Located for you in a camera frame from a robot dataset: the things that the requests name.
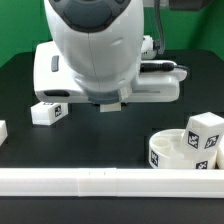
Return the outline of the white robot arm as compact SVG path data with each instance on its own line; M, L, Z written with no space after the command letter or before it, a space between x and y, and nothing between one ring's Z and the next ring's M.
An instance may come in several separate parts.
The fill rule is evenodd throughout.
M44 102L170 102L187 68L157 60L144 9L199 11L214 0L44 0L50 42L37 46L34 91Z

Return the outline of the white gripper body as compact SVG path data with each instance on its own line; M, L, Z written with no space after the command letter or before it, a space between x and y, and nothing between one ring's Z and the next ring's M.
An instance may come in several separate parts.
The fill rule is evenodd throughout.
M171 102L179 98L187 68L169 60L143 60L140 72L126 86L104 93L84 90L62 60L53 42L40 44L34 60L33 83L37 98L54 103L113 104L130 102Z

